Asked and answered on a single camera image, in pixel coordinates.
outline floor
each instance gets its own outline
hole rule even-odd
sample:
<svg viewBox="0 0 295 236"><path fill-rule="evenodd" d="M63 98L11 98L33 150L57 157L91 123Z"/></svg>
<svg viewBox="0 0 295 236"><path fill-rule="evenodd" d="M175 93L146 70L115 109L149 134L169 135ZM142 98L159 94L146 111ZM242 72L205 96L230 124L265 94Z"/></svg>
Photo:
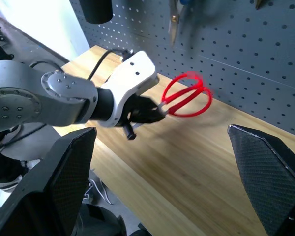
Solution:
<svg viewBox="0 0 295 236"><path fill-rule="evenodd" d="M68 61L62 57L57 57L53 52L46 49L43 45L37 44L34 40L31 40L19 30L12 27L9 23L0 19L0 26L3 35L6 36L6 41L2 42L3 49L8 54L14 54L14 61L23 62L26 65L30 63L48 59L60 66L63 66ZM53 68L46 64L40 64L35 69L43 72L52 70ZM25 134L35 129L40 124L31 123L25 124L22 134ZM2 151L6 156L19 160L33 160L46 155L51 148L55 140L59 138L59 134L51 126L46 126L38 132L14 143ZM92 171L90 171L89 177L99 182L98 177ZM94 191L96 199L94 202L101 207L104 207L116 216L121 215L125 221L128 235L139 229L137 226L139 220L133 215L133 213L118 199L118 197L110 190L107 190L109 200L113 205L104 201L97 191ZM8 198L9 194L0 190L0 206Z"/></svg>

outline hanging scissors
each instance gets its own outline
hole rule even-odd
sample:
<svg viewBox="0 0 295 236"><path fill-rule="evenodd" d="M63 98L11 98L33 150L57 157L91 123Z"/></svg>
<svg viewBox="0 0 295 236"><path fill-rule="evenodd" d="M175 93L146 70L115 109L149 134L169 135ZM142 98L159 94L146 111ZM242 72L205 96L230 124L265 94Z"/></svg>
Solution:
<svg viewBox="0 0 295 236"><path fill-rule="evenodd" d="M170 7L170 20L169 20L169 34L171 37L171 46L175 44L177 37L179 18L183 8L188 5L192 0L169 0Z"/></svg>

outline black cylinder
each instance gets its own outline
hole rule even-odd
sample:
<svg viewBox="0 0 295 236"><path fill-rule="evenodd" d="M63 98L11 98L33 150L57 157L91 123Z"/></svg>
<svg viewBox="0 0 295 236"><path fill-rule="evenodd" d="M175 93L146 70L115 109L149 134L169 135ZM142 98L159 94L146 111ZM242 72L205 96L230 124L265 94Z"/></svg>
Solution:
<svg viewBox="0 0 295 236"><path fill-rule="evenodd" d="M97 92L97 104L90 119L107 121L112 115L114 108L113 94L109 89L105 88L97 88Z"/></svg>
<svg viewBox="0 0 295 236"><path fill-rule="evenodd" d="M79 0L85 20L91 24L102 24L113 17L111 0Z"/></svg>

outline pegboard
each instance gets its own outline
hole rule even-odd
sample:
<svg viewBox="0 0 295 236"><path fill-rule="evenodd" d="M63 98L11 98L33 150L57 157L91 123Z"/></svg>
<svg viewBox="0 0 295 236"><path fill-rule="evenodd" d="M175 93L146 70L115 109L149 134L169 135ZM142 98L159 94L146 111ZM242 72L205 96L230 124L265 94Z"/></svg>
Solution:
<svg viewBox="0 0 295 236"><path fill-rule="evenodd" d="M168 0L113 0L114 16L101 25L70 2L91 47L144 50L170 78L198 71L215 99L295 134L295 0L265 0L259 10L253 0L196 0L173 48Z"/></svg>

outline white sneaker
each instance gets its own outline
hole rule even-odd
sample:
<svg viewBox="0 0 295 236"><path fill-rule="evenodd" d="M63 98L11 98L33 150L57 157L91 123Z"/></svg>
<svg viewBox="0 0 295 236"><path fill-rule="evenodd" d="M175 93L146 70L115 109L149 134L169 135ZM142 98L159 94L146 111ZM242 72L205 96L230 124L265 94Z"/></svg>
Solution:
<svg viewBox="0 0 295 236"><path fill-rule="evenodd" d="M24 166L24 168L25 168L23 176L28 171L30 171L30 169L32 169L34 166L36 166L40 161L41 161L41 159L36 159L36 160L32 160L32 161L21 161L22 166ZM11 193L16 188L16 186L21 182L23 176L19 175L12 182L0 183L0 189L3 190L4 192Z"/></svg>

